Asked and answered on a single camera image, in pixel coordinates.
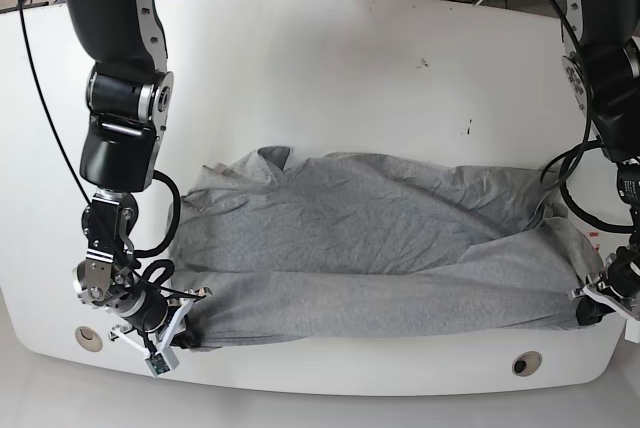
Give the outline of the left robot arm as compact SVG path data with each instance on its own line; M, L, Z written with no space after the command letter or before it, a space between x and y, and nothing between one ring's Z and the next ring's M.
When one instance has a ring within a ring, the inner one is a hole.
M639 0L565 0L563 61L567 77L595 138L570 150L566 173L580 153L600 149L617 167L616 190L630 208L629 226L611 225L582 210L567 186L563 201L578 218L609 233L626 234L629 244L616 250L611 264L596 272L591 285L625 308L639 293L639 47L633 33Z

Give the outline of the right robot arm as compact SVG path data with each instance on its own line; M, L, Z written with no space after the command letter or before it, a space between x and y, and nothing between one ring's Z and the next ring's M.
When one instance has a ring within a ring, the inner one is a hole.
M150 337L175 320L179 301L199 298L163 286L174 273L173 263L160 256L177 231L178 201L156 247L139 250L130 239L138 219L135 194L158 181L179 196L175 183L155 168L173 89L164 29L154 0L66 4L76 36L94 61L79 173L96 193L82 216L87 251L77 267L80 298L112 309L155 354Z

